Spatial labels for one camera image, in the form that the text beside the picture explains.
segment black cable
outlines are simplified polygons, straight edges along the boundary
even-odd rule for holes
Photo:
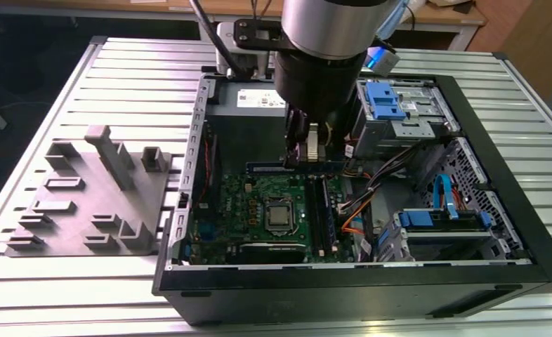
[[[413,10],[411,9],[409,6],[407,6],[408,12],[411,13],[411,17],[412,17],[412,25],[411,25],[411,31],[415,31],[415,13]]]
[[[253,20],[257,19],[257,1],[259,0],[251,0],[251,8],[253,9]]]
[[[271,5],[272,5],[272,0],[267,0],[267,5],[265,5],[265,8],[260,12],[259,19],[263,19],[263,17],[265,16],[267,10],[269,9]]]
[[[195,14],[197,15],[199,23],[203,25],[203,28],[207,32],[207,35],[209,35],[209,39],[213,45],[216,46],[219,53],[225,58],[229,69],[232,69],[236,77],[244,77],[244,71],[240,68],[240,66],[236,64],[232,53],[229,53],[229,50],[225,47],[225,44],[223,43],[216,31],[213,30],[213,27],[211,26],[209,18],[207,17],[207,14],[204,13],[204,9],[199,4],[199,0],[191,0],[191,7],[193,9]]]

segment wooden desk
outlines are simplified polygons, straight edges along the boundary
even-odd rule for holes
[[[257,14],[267,0],[259,0]],[[248,0],[203,0],[204,10],[215,21],[236,20],[252,15]],[[277,19],[283,14],[284,0],[273,0],[265,16]],[[136,18],[163,20],[196,20],[188,0],[132,4],[129,0],[0,0],[0,13],[83,16],[99,18]],[[415,13],[415,30],[453,32],[456,38],[449,50],[464,51],[487,18],[473,8],[461,14],[451,8],[428,4]],[[401,30],[411,30],[411,18],[401,24]]]

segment blue plastic clip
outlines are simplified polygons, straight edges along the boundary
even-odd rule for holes
[[[436,209],[441,207],[440,184],[444,185],[444,201],[447,204],[447,210],[451,215],[451,219],[459,219],[459,213],[456,213],[455,198],[452,197],[452,182],[448,174],[439,174],[436,181],[433,182],[433,207]]]
[[[492,227],[492,218],[491,218],[491,214],[488,214],[487,211],[480,212],[480,219],[481,219],[481,224],[483,224],[484,228],[491,228]]]

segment aluminum table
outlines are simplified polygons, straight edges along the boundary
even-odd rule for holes
[[[511,62],[489,53],[401,50],[400,56],[397,72],[455,76],[552,234],[552,111]],[[53,140],[92,151],[87,127],[107,124],[112,139],[123,140],[131,152],[160,146],[179,155],[172,168],[181,168],[200,67],[215,60],[215,48],[201,41],[91,41],[0,194],[0,336],[552,336],[552,293],[515,299],[464,319],[201,329],[151,294],[156,256],[4,256],[4,242],[51,169],[43,156]],[[176,173],[169,186],[177,189]],[[175,206],[176,194],[165,193],[165,206]]]

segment wire bundle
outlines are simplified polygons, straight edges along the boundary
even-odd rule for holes
[[[419,153],[420,149],[424,149],[427,146],[440,142],[440,140],[423,140],[419,143],[415,143],[413,146],[404,149],[397,155],[395,155],[380,167],[380,170],[377,170],[376,174],[371,176],[368,184],[365,186],[365,190],[360,194],[360,196],[355,199],[348,201],[345,204],[340,206],[340,212],[344,212],[345,210],[351,209],[353,205],[360,203],[360,206],[355,210],[353,214],[348,217],[348,220],[344,222],[343,225],[343,232],[352,232],[356,234],[364,234],[364,232],[357,229],[349,227],[352,219],[360,214],[360,212],[364,210],[365,206],[371,202],[371,198],[376,193],[377,188],[381,185],[381,181],[384,178],[389,177],[392,174],[399,172],[401,169],[407,167],[407,163],[411,162],[411,160],[415,158],[415,156]],[[347,175],[356,177],[357,173],[352,175],[352,172],[345,172]]]

